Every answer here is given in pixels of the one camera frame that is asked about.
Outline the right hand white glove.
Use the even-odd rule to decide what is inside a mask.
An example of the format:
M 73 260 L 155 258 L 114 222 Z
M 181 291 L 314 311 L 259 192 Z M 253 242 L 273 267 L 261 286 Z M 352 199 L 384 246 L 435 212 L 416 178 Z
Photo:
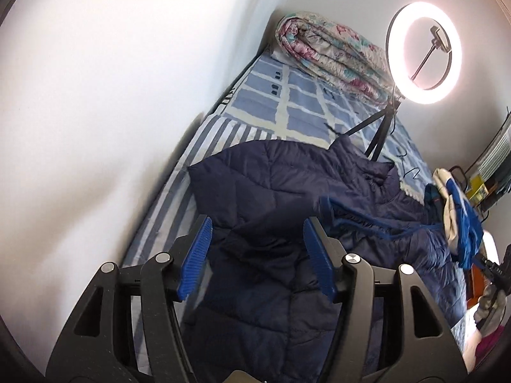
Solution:
M 478 300 L 478 307 L 474 313 L 477 329 L 482 337 L 493 334 L 501 324 L 504 310 L 507 305 L 507 297 L 502 289 L 494 284 L 488 285 L 483 295 Z

